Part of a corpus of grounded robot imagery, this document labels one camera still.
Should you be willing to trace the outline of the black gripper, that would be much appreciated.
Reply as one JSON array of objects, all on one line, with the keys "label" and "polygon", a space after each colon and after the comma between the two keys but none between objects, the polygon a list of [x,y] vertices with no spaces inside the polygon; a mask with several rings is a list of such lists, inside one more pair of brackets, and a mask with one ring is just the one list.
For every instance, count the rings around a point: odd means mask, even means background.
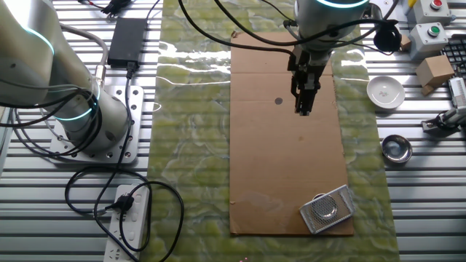
[{"label": "black gripper", "polygon": [[[288,62],[288,71],[292,73],[291,94],[295,97],[295,113],[309,115],[320,89],[320,77],[330,60],[331,49],[307,51],[301,46],[293,48],[293,57]],[[301,93],[305,90],[304,110]]]}]

